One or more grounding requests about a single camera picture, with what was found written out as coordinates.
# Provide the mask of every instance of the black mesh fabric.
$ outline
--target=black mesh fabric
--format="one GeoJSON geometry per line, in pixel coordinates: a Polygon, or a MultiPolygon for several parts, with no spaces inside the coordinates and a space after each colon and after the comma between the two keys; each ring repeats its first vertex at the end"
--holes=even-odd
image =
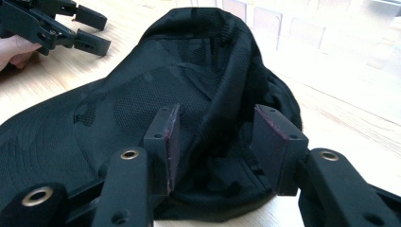
{"type": "Polygon", "coordinates": [[[183,108],[177,184],[154,216],[223,221],[269,200],[249,149],[253,107],[276,108],[301,128],[295,98],[264,67],[240,19],[220,9],[173,9],[105,79],[0,127],[0,208],[34,184],[71,191],[95,180],[114,152],[141,145],[160,108],[176,103],[183,108]]]}

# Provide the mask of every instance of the wooden table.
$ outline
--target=wooden table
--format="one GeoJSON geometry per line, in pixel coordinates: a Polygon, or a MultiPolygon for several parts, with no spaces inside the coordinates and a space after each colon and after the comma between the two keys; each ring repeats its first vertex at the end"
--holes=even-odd
{"type": "MultiPolygon", "coordinates": [[[[57,19],[73,30],[80,27],[113,41],[107,56],[100,58],[61,46],[47,57],[35,55],[22,71],[1,72],[0,124],[52,96],[106,77],[136,46],[144,31],[175,7],[174,1],[167,0],[78,0],[78,4],[106,15],[109,21],[105,30],[98,32],[72,22],[70,17],[57,19]]],[[[364,110],[300,76],[285,74],[280,77],[301,105],[304,133],[310,140],[310,148],[341,152],[367,182],[401,196],[401,119],[389,120],[364,110]]],[[[394,90],[394,95],[401,97],[400,91],[394,90]]],[[[303,226],[303,223],[297,198],[274,198],[262,208],[224,223],[156,221],[155,226],[303,226]]]]}

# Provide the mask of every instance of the light wood surface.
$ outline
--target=light wood surface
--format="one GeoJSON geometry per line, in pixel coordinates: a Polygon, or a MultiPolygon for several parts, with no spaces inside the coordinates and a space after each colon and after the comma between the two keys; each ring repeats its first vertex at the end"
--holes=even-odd
{"type": "MultiPolygon", "coordinates": [[[[109,21],[105,30],[96,31],[72,22],[69,17],[57,19],[73,30],[80,27],[111,40],[108,55],[100,58],[76,49],[57,47],[47,57],[34,56],[22,71],[1,72],[0,124],[52,96],[106,77],[136,46],[144,31],[176,6],[175,1],[167,0],[78,0],[77,3],[106,15],[109,21]]],[[[343,70],[341,72],[346,75],[341,74],[340,79],[347,82],[344,86],[345,83],[332,78],[329,70],[325,74],[324,68],[320,68],[323,74],[313,78],[307,74],[313,67],[310,64],[298,74],[277,72],[301,105],[309,147],[341,152],[368,183],[401,196],[401,119],[397,118],[401,76],[392,80],[384,76],[356,79],[352,71],[343,70]],[[363,82],[372,83],[372,91],[391,89],[391,92],[375,98],[366,96],[358,89],[363,87],[363,82]],[[372,102],[369,110],[364,108],[366,105],[358,105],[369,101],[366,98],[372,102]],[[387,109],[383,110],[390,112],[395,110],[395,114],[389,119],[381,112],[373,112],[376,105],[385,106],[387,109]]],[[[303,223],[297,198],[274,198],[262,208],[224,223],[156,221],[155,226],[303,226],[303,223]]]]}

